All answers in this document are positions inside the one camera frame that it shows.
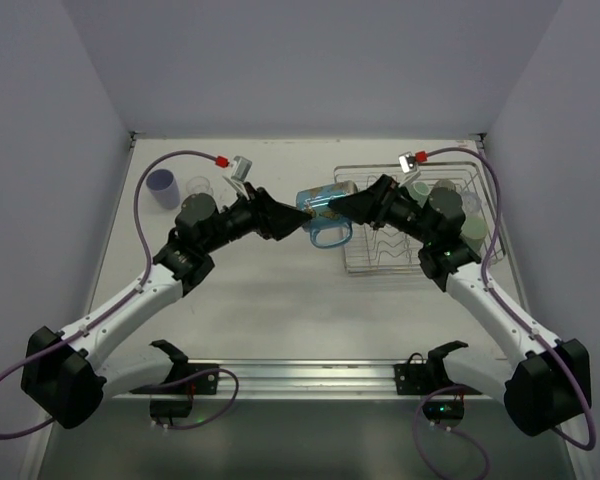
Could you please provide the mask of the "blue cup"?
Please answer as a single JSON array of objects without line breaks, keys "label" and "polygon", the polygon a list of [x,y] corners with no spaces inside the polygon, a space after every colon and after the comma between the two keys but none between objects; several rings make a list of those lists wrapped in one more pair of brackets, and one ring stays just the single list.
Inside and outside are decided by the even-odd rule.
[{"label": "blue cup", "polygon": [[[302,228],[309,234],[310,242],[315,248],[322,250],[338,248],[346,245],[352,239],[352,222],[332,210],[329,202],[357,192],[357,185],[353,181],[347,180],[302,190],[296,194],[296,207],[311,216],[311,219]],[[345,230],[343,237],[336,242],[321,243],[319,235],[325,230],[334,228],[343,228]]]}]

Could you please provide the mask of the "clear plastic cup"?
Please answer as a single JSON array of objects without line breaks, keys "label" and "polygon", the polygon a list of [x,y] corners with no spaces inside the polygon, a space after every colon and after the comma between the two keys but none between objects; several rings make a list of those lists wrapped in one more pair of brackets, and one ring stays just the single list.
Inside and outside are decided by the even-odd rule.
[{"label": "clear plastic cup", "polygon": [[204,176],[192,177],[186,184],[186,190],[189,195],[206,194],[214,196],[211,182]]},{"label": "clear plastic cup", "polygon": [[481,211],[482,201],[479,195],[472,191],[461,193],[462,208],[467,215],[477,215]]}]

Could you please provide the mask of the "large green cup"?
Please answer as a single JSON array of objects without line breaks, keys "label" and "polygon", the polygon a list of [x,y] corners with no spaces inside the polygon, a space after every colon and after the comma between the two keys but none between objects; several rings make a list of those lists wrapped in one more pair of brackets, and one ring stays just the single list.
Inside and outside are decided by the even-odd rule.
[{"label": "large green cup", "polygon": [[486,221],[478,215],[468,215],[461,229],[461,237],[476,253],[480,253],[488,234]]}]

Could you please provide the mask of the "purple plastic cup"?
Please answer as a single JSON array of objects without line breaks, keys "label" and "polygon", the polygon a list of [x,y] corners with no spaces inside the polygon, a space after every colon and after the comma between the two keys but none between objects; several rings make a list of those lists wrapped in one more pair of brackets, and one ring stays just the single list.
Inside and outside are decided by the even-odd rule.
[{"label": "purple plastic cup", "polygon": [[180,205],[180,192],[174,173],[168,169],[152,171],[145,185],[154,200],[165,210],[176,209]]}]

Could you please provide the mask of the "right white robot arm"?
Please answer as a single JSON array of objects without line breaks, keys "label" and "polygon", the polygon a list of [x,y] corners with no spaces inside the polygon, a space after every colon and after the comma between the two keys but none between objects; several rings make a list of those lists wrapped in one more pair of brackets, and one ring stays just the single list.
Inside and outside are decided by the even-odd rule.
[{"label": "right white robot arm", "polygon": [[434,351],[429,361],[444,385],[465,385],[500,402],[514,424],[536,436],[578,416],[591,415],[590,359],[576,340],[562,340],[517,305],[461,236],[461,196],[435,188],[419,204],[388,176],[336,198],[329,206],[360,225],[391,226],[422,244],[425,276],[462,305],[505,356],[498,361],[464,343]]}]

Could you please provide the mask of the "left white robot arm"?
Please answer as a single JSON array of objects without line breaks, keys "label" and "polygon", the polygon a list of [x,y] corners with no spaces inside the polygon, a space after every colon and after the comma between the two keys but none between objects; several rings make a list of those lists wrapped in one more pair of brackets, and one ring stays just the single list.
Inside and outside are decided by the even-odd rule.
[{"label": "left white robot arm", "polygon": [[206,193],[187,197],[166,244],[125,291],[57,332],[35,331],[26,348],[22,390],[62,427],[79,426],[113,387],[116,376],[106,372],[107,358],[147,320],[202,283],[214,268],[212,252],[251,233],[280,241],[311,218],[262,187],[246,190],[224,208]]}]

